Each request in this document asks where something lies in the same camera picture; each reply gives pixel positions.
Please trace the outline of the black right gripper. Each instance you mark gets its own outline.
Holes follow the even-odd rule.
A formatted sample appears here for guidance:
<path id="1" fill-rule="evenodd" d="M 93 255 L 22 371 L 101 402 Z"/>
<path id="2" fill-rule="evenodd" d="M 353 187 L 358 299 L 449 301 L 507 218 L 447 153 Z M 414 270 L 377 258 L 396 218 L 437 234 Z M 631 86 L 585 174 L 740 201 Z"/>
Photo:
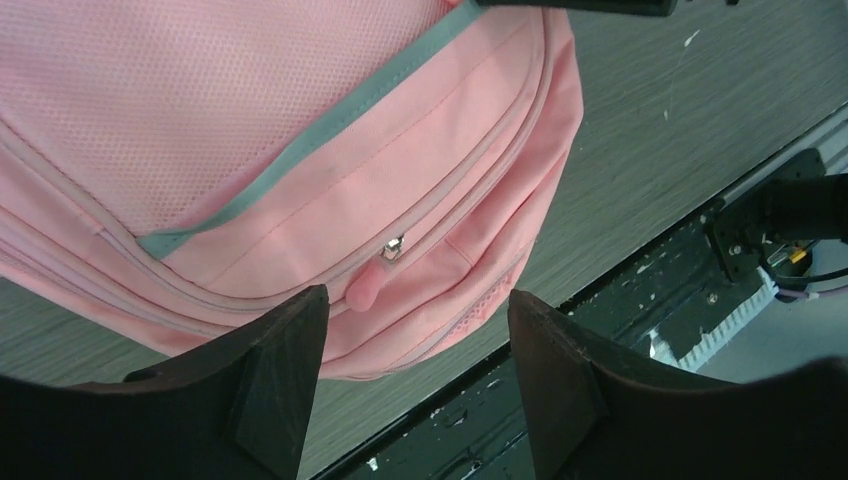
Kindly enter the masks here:
<path id="1" fill-rule="evenodd" d="M 643 17 L 668 17 L 677 0 L 477 0 L 480 6 L 528 6 Z"/>

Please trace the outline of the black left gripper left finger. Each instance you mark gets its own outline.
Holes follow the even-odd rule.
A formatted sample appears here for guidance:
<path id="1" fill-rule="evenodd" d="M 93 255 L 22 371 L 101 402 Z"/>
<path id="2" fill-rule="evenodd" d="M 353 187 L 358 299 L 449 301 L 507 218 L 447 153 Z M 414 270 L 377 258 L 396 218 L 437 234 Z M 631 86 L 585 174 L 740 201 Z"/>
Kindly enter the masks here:
<path id="1" fill-rule="evenodd" d="M 1 380 L 5 479 L 294 479 L 329 317 L 306 288 L 119 383 Z"/>

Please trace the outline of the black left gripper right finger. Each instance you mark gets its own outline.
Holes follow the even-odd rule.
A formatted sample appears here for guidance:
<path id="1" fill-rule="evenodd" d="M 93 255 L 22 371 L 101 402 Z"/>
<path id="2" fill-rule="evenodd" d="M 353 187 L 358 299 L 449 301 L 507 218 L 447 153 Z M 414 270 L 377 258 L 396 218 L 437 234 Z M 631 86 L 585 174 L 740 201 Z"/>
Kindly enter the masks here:
<path id="1" fill-rule="evenodd" d="M 752 383 L 680 370 L 569 320 L 534 295 L 508 302 L 540 479 L 843 479 L 847 361 Z"/>

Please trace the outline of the pink student backpack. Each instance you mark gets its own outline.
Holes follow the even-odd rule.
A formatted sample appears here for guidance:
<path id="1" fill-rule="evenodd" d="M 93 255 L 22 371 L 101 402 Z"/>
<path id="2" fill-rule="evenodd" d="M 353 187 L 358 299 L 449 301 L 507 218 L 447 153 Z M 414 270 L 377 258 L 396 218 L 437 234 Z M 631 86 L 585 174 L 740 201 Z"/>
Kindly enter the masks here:
<path id="1" fill-rule="evenodd" d="M 5 1 L 1 274 L 171 356 L 323 285 L 371 380 L 505 301 L 582 114 L 553 7 Z"/>

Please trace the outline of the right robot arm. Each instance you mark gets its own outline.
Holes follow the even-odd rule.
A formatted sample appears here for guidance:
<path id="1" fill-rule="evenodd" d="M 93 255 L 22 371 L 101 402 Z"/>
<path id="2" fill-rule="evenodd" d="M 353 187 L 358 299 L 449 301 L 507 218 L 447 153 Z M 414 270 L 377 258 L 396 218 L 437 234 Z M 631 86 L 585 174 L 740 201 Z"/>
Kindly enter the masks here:
<path id="1" fill-rule="evenodd" d="M 481 1 L 481 6 L 534 6 L 643 17 L 668 17 L 675 1 Z M 847 240 L 847 176 L 775 180 L 756 210 L 766 231 L 785 240 Z"/>

